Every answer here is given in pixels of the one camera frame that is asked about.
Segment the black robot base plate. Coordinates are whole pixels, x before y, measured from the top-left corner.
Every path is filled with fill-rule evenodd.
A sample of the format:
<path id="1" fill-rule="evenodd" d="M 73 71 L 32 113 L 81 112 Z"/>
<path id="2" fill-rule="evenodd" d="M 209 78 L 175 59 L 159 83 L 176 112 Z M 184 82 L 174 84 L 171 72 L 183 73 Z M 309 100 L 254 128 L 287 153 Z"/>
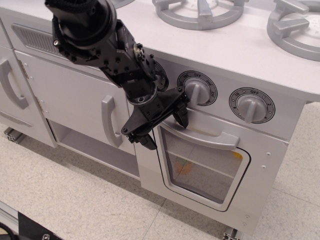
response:
<path id="1" fill-rule="evenodd" d="M 56 233 L 21 212 L 18 212 L 18 233 L 30 240 L 62 240 Z"/>

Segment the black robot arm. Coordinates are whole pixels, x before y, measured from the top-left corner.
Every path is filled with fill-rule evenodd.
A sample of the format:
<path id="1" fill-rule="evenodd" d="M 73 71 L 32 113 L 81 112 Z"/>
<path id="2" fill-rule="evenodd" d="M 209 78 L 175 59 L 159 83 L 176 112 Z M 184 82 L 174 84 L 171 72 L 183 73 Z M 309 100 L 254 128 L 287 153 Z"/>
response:
<path id="1" fill-rule="evenodd" d="M 121 132 L 131 143 L 156 149 L 150 131 L 170 116 L 189 124 L 189 99 L 183 87 L 169 89 L 167 76 L 156 69 L 152 54 L 117 18 L 109 0 L 47 0 L 52 12 L 53 45 L 76 65 L 99 68 L 122 88 L 133 113 Z"/>

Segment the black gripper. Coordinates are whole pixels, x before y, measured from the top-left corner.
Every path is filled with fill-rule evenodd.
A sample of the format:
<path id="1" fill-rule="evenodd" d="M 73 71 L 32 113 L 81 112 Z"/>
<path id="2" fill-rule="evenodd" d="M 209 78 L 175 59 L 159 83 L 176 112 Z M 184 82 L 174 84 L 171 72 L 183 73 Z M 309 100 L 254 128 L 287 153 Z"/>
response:
<path id="1" fill-rule="evenodd" d="M 188 102 L 184 87 L 157 91 L 155 97 L 147 103 L 134 106 L 132 115 L 122 127 L 121 133 L 131 143 L 140 143 L 149 150 L 156 150 L 157 144 L 150 136 L 150 132 L 170 116 L 174 116 L 175 120 L 186 129 L 189 124 Z"/>

